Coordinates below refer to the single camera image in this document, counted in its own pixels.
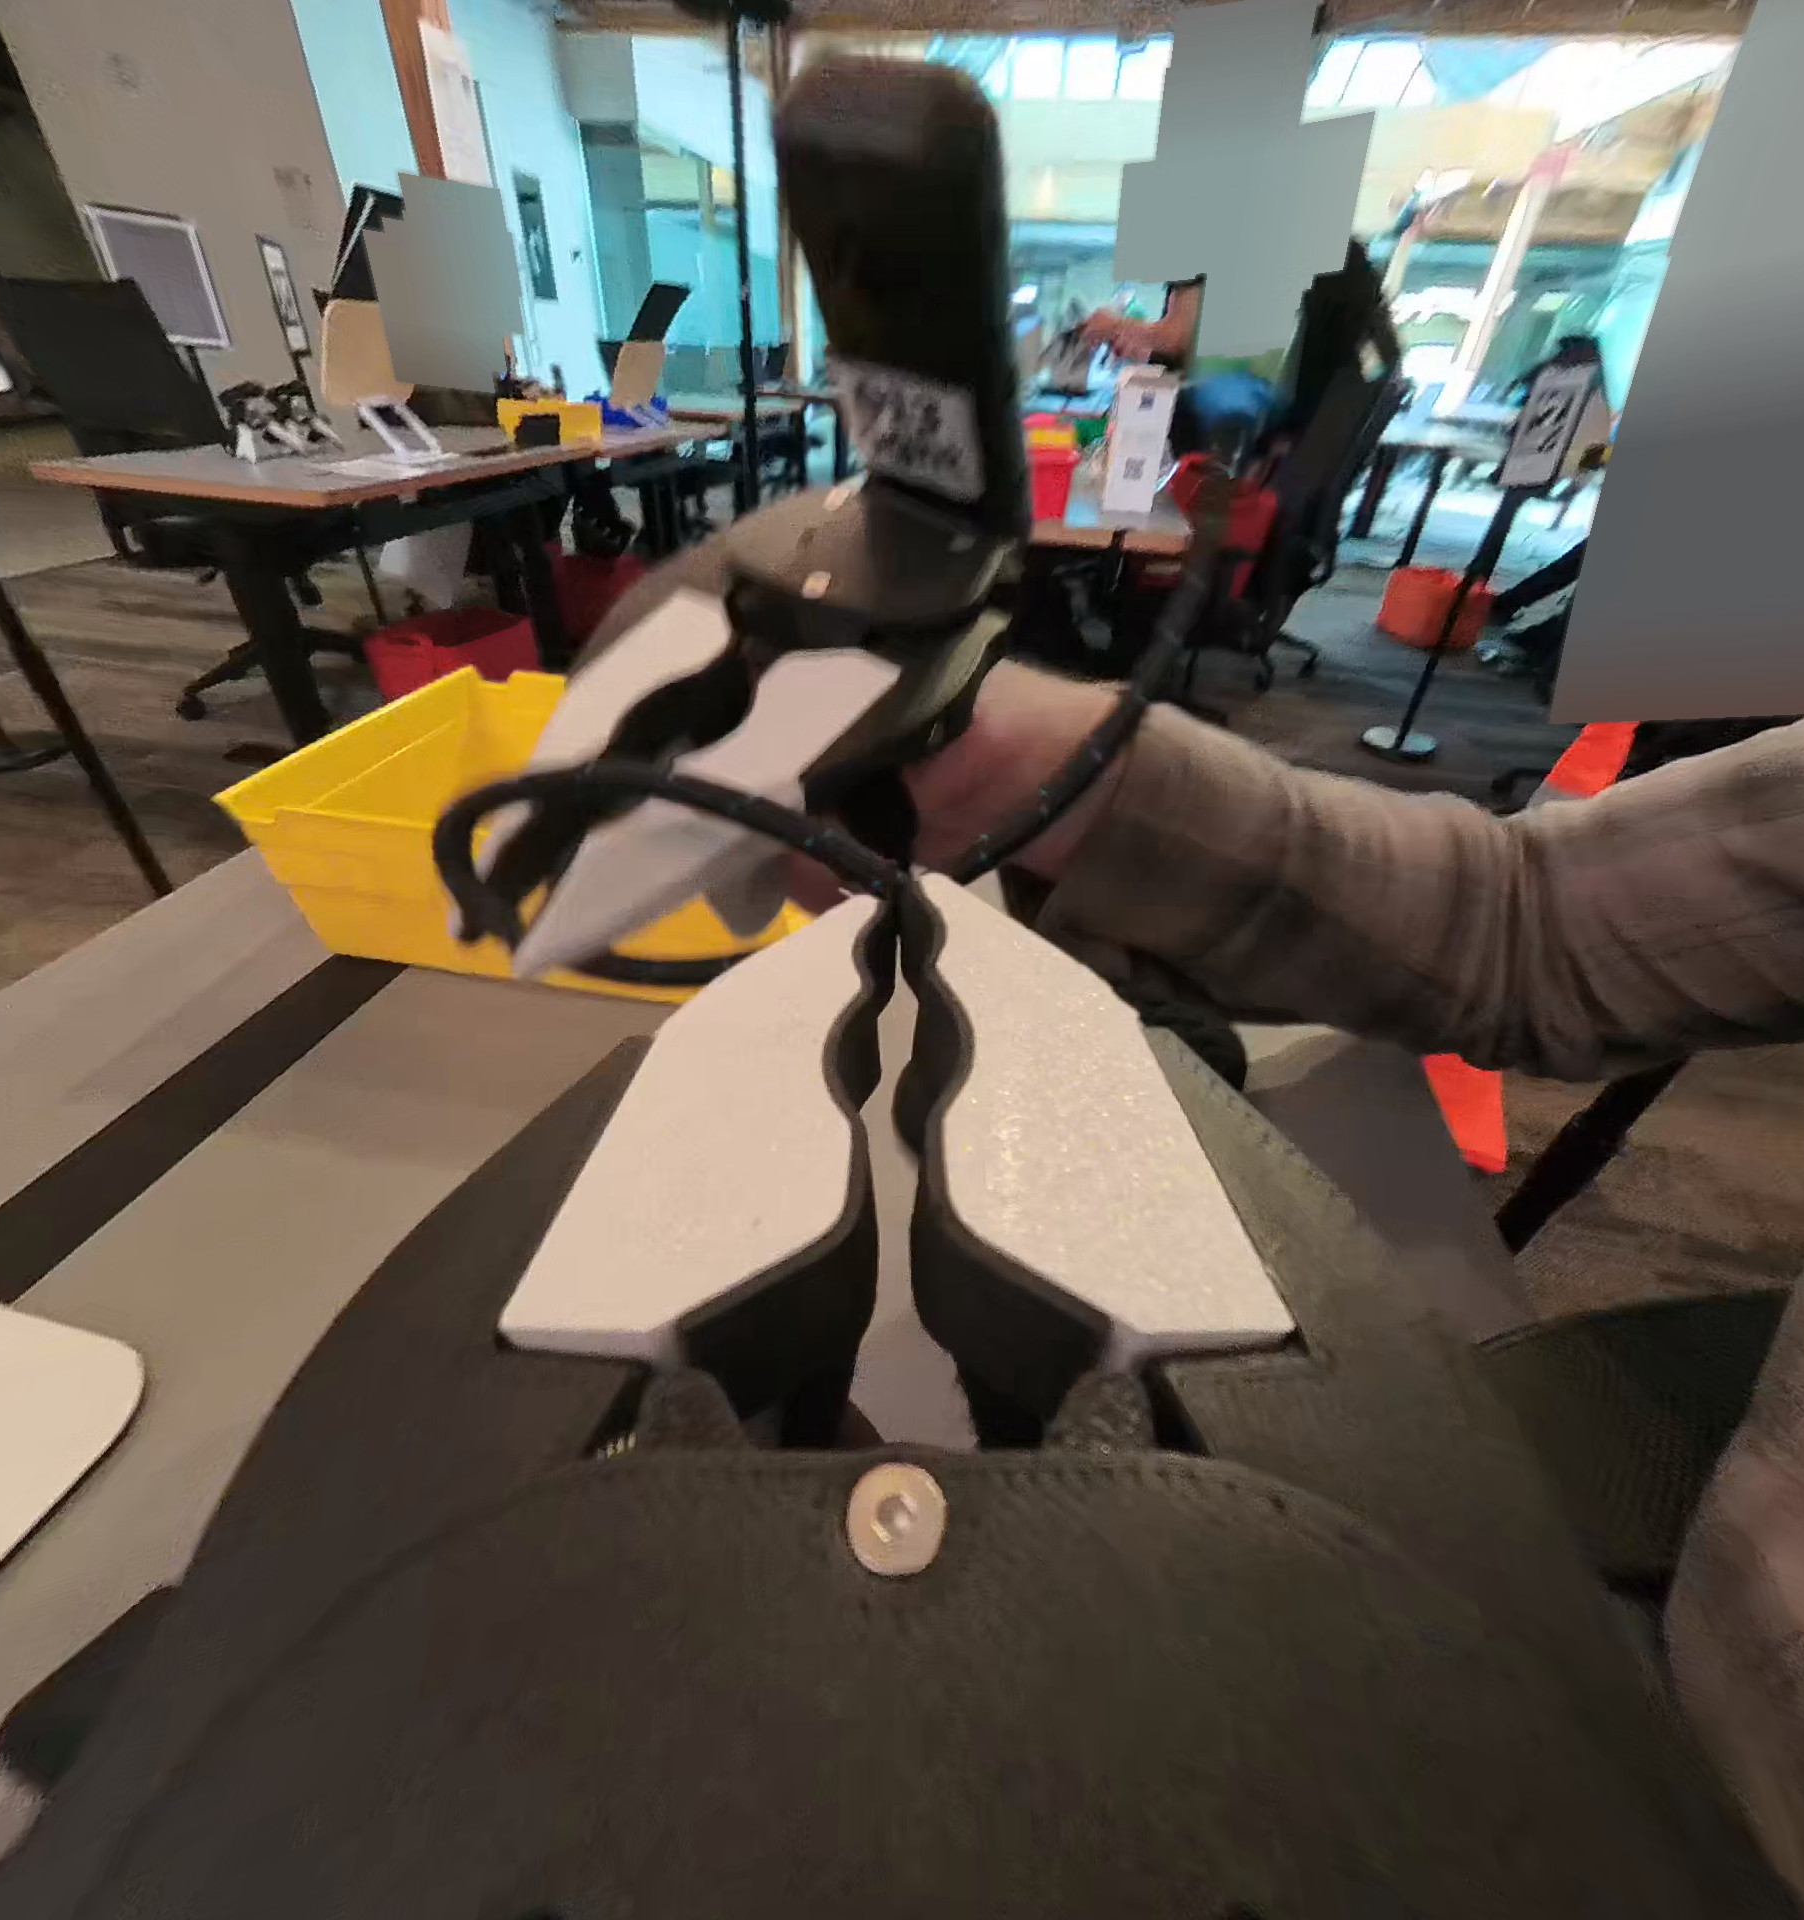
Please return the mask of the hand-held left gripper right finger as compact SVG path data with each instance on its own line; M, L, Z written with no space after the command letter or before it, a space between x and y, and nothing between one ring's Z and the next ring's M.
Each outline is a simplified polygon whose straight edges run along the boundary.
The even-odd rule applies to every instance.
M1297 1337L1131 1004L946 877L900 898L898 962L914 1311L985 1443L1031 1441L1091 1376Z

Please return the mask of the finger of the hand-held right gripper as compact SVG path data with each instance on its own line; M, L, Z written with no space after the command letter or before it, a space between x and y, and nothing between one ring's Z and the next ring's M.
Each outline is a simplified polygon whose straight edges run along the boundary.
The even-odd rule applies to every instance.
M898 667L864 651L788 653L766 667L741 720L670 765L749 797L800 801L800 779L894 685ZM672 800L640 800L591 828L514 951L515 977L580 972L622 939L703 900L746 939L779 913L779 858L750 828Z
M522 902L557 878L588 828L649 804L649 791L583 793L575 768L609 758L655 772L735 777L735 634L713 589L672 588L569 675L520 772L548 796L495 806L467 828L469 900Z

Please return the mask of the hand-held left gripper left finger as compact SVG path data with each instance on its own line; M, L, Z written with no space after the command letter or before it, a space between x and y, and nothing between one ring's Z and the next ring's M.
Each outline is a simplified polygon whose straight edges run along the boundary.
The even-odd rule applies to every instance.
M653 1036L500 1308L522 1354L699 1372L789 1448L842 1441L879 1299L864 1110L894 923L846 900Z

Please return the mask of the person's right forearm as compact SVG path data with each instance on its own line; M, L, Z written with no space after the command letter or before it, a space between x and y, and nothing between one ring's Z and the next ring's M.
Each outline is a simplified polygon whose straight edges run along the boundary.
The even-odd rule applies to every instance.
M1804 1043L1804 720L1500 819L1154 715L1034 929L1253 1021L1562 1082Z

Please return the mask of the person's right hand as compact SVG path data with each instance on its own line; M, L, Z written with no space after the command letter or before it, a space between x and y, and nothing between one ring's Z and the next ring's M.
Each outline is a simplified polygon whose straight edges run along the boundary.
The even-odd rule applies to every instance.
M1122 683L1003 660L980 681L964 732L906 768L914 866L953 875L962 851L1006 828L1120 707Z

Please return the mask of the red storage bin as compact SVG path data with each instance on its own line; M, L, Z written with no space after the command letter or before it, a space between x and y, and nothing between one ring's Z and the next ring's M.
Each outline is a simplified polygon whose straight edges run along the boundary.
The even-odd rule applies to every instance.
M627 589L636 588L649 562L640 553L564 551L546 545L557 603L559 631L580 651Z
M409 613L363 636L362 655L386 703L462 669L503 683L541 667L530 618L480 605Z

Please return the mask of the white printed sign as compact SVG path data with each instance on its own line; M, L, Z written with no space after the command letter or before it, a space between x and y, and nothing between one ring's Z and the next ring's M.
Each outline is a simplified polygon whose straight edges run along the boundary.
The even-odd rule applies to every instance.
M1103 515L1152 515L1179 391L1179 373L1160 366L1128 366L1116 375L1103 432Z

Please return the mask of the yellow plastic bin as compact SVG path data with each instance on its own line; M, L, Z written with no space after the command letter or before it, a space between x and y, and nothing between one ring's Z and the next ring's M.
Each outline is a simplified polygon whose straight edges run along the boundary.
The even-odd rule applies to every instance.
M601 657L577 680L601 681L583 705L607 712L613 726L677 669L695 670L613 667ZM500 944L456 936L434 868L434 824L453 800L525 767L564 692L565 681L548 673L497 683L463 667L227 787L219 804L332 953L509 979ZM544 985L679 1004L720 969L808 921L786 903L756 936L738 939L706 902L692 900L627 936L607 977L551 972Z

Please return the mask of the wooden-edged desk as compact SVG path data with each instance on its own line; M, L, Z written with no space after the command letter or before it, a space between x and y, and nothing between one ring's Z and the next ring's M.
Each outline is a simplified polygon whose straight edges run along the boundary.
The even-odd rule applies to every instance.
M1232 504L1227 554L1234 570L1199 617L1189 642L1180 701L1194 693L1194 670L1212 655L1236 655L1250 683L1265 692L1275 653L1297 589L1289 583L1286 525L1272 489L1250 489ZM1192 527L1172 492L1149 515L1103 515L1074 499L1042 522L1010 586L1010 653L1091 681L1125 681L1140 665L1170 591L1179 586Z

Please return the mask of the long grey desk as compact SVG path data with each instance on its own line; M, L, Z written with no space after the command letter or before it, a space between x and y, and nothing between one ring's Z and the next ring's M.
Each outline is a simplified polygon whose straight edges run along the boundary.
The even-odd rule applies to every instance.
M35 464L51 486L151 496L204 518L248 639L260 651L269 693L292 745L329 733L335 719L312 665L312 636L290 591L290 531L305 522L349 530L343 546L374 545L443 525L493 519L525 600L541 667L564 673L574 649L557 613L546 541L533 508L559 492L569 467L609 467L700 440L713 416L609 427L592 444L508 444L495 425L444 425L443 457L403 464L356 433L314 454L248 464L220 444Z

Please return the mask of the white paper notice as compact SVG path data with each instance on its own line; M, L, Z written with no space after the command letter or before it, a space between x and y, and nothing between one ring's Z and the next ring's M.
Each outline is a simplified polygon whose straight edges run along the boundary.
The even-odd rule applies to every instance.
M417 24L434 117L441 177L469 186L493 186L482 122L480 82L466 45L434 21Z

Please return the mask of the black office chair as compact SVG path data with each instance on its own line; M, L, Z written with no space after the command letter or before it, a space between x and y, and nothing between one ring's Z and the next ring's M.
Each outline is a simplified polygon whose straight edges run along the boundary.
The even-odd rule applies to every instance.
M1404 398L1384 279L1352 237L1304 290L1275 373L1201 371L1179 403L1170 491L1192 531L1223 515L1199 636L1250 659L1256 692L1275 683L1279 649L1297 655L1298 678L1316 673L1319 655L1289 634L1289 614L1334 572L1347 492Z
M26 383L46 397L88 458L151 454L163 471L188 451L223 451L224 425L197 371L172 349L140 286L129 280L65 280L0 275L0 333ZM114 554L140 570L212 572L224 579L243 622L243 644L214 675L184 685L178 711L195 719L201 692L258 669L296 745L335 726L314 651L322 644L299 617L318 603L314 562L356 546L347 513L241 504L195 492L90 492Z

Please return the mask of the small framed picture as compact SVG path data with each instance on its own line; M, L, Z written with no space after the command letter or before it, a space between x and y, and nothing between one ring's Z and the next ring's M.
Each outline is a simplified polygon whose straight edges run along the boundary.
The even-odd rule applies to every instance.
M302 363L314 352L314 342L303 302L296 284L290 254L283 243L262 232L255 234L255 243L265 272L277 324L281 326L290 360Z

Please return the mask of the black mouse pad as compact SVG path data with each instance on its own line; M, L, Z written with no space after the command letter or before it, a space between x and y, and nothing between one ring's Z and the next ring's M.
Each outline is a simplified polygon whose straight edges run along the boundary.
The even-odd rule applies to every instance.
M1564 1499L1603 1583L1665 1603L1787 1291L1666 1299L1502 1332L1473 1357Z

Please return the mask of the grey framed picture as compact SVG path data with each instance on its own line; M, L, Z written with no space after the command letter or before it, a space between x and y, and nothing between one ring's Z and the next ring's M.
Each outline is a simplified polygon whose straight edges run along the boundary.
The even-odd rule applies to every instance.
M231 351L233 334L197 227L180 214L79 208L104 275L143 292L170 347Z

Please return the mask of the orange traffic cone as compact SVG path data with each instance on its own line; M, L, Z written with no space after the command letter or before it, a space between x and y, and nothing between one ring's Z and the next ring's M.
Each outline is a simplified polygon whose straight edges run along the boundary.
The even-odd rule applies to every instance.
M1502 812L1543 804L1584 801L1607 791L1636 744L1633 720L1584 724L1560 757L1540 772L1511 772L1493 783ZM1475 1173L1502 1173L1508 1164L1505 1075L1468 1064L1457 1054L1426 1054L1420 1062L1448 1138Z

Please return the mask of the orange bin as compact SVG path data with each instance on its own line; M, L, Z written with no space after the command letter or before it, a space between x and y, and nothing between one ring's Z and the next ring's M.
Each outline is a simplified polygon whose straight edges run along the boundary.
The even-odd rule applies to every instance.
M1483 637L1494 589L1475 581L1454 610L1463 575L1442 565L1396 565L1386 581L1374 626L1386 637L1429 651L1444 639L1448 651L1471 651Z

